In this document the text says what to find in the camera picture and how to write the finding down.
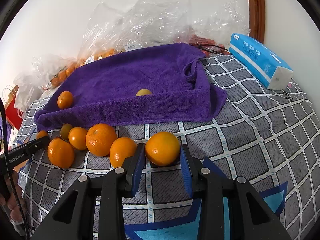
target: purple microfiber cloth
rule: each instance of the purple microfiber cloth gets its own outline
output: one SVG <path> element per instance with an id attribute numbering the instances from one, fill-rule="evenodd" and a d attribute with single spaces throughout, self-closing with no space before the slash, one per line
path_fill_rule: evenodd
<path id="1" fill-rule="evenodd" d="M 210 85 L 199 61 L 204 53 L 184 43 L 137 49 L 77 68 L 35 114 L 38 130 L 64 123 L 91 127 L 172 121 L 207 122 L 223 107 L 227 93 Z M 136 97 L 140 89 L 152 95 Z M 74 96 L 59 109 L 63 91 Z"/>

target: barcode sticker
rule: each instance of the barcode sticker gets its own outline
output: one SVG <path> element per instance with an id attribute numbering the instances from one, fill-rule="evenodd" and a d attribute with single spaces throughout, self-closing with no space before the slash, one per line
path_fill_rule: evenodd
<path id="1" fill-rule="evenodd" d="M 94 56 L 88 57 L 84 64 L 94 62 Z"/>
<path id="2" fill-rule="evenodd" d="M 48 84 L 42 86 L 43 89 L 49 89 L 49 88 L 51 88 L 51 87 L 52 87 L 52 84 L 51 84 L 50 81 L 48 82 Z"/>
<path id="3" fill-rule="evenodd" d="M 135 50 L 135 49 L 141 49 L 142 46 L 138 44 L 132 44 L 132 45 L 126 45 L 124 46 L 125 51 Z"/>

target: tissue box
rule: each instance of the tissue box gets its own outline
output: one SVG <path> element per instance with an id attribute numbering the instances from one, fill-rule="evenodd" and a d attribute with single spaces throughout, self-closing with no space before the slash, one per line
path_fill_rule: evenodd
<path id="1" fill-rule="evenodd" d="M 268 89 L 285 89 L 293 76 L 283 59 L 254 38 L 233 33 L 229 51 Z"/>

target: orange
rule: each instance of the orange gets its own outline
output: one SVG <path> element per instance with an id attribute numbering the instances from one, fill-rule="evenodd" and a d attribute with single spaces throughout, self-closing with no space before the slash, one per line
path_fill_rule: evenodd
<path id="1" fill-rule="evenodd" d="M 111 145 L 116 139 L 117 134 L 110 125 L 98 123 L 89 129 L 85 142 L 90 152 L 102 157 L 109 155 Z"/>
<path id="2" fill-rule="evenodd" d="M 56 139 L 63 140 L 61 137 L 56 136 L 56 137 L 53 138 L 51 141 L 56 140 Z"/>
<path id="3" fill-rule="evenodd" d="M 66 74 L 66 71 L 63 70 L 61 71 L 59 74 L 58 74 L 58 79 L 59 79 L 59 82 L 62 83 L 63 81 L 65 81 L 67 78 L 67 74 Z"/>
<path id="4" fill-rule="evenodd" d="M 152 163 L 158 166 L 166 166 L 178 158 L 180 143 L 172 133 L 159 132 L 147 141 L 145 152 Z"/>
<path id="5" fill-rule="evenodd" d="M 136 93 L 136 97 L 139 96 L 145 96 L 145 95 L 151 95 L 152 92 L 148 89 L 140 89 L 137 93 Z"/>
<path id="6" fill-rule="evenodd" d="M 69 143 L 54 139 L 48 146 L 48 158 L 53 165 L 67 169 L 72 165 L 75 153 Z"/>
<path id="7" fill-rule="evenodd" d="M 39 131 L 36 135 L 36 139 L 39 139 L 43 136 L 49 136 L 49 134 L 46 131 Z"/>
<path id="8" fill-rule="evenodd" d="M 85 58 L 79 59 L 76 68 L 79 68 L 79 67 L 83 66 L 85 61 L 86 61 Z"/>
<path id="9" fill-rule="evenodd" d="M 67 69 L 66 69 L 67 77 L 71 75 L 71 73 L 75 70 L 75 68 L 76 68 L 76 62 L 72 62 L 67 66 Z"/>
<path id="10" fill-rule="evenodd" d="M 109 56 L 112 56 L 114 52 L 115 52 L 115 49 L 109 49 L 105 52 L 102 52 L 100 56 L 102 56 L 102 58 L 109 57 Z"/>
<path id="11" fill-rule="evenodd" d="M 69 91 L 63 91 L 58 97 L 57 103 L 60 109 L 69 108 L 73 104 L 73 95 Z"/>
<path id="12" fill-rule="evenodd" d="M 52 80 L 51 80 L 51 84 L 54 88 L 56 88 L 58 85 L 60 85 L 60 82 L 59 82 L 59 78 L 57 77 L 54 77 Z"/>
<path id="13" fill-rule="evenodd" d="M 61 130 L 60 130 L 60 136 L 63 140 L 67 141 L 69 140 L 69 132 L 73 128 L 73 126 L 69 123 L 65 123 Z"/>
<path id="14" fill-rule="evenodd" d="M 113 142 L 110 148 L 110 162 L 114 168 L 121 167 L 124 159 L 133 156 L 137 144 L 128 137 L 121 137 Z"/>
<path id="15" fill-rule="evenodd" d="M 87 148 L 85 144 L 85 136 L 87 130 L 82 127 L 74 127 L 69 132 L 69 142 L 77 150 L 83 151 Z"/>

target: gray checkered bedsheet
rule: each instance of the gray checkered bedsheet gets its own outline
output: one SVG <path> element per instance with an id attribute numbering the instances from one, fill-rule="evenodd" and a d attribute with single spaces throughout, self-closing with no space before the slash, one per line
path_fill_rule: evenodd
<path id="1" fill-rule="evenodd" d="M 232 56 L 208 59 L 208 79 L 228 92 L 220 114 L 210 122 L 170 122 L 115 127 L 119 137 L 146 142 L 159 131 L 169 131 L 193 156 L 209 157 L 229 177 L 244 176 L 258 191 L 288 181 L 280 220 L 292 239 L 303 239 L 320 210 L 320 124 L 311 102 L 292 80 L 286 92 L 267 90 Z M 13 146 L 34 139 L 34 114 L 49 98 L 33 103 L 25 113 Z M 51 137 L 59 130 L 49 132 Z M 51 165 L 46 152 L 34 154 L 19 174 L 27 205 L 27 219 L 37 227 L 60 196 L 81 174 L 96 177 L 110 171 L 109 158 L 77 152 L 71 168 Z M 146 161 L 135 198 L 123 199 L 126 224 L 158 222 L 188 214 L 192 200 L 184 191 L 179 162 L 157 167 Z M 94 239 L 99 237 L 97 199 Z"/>

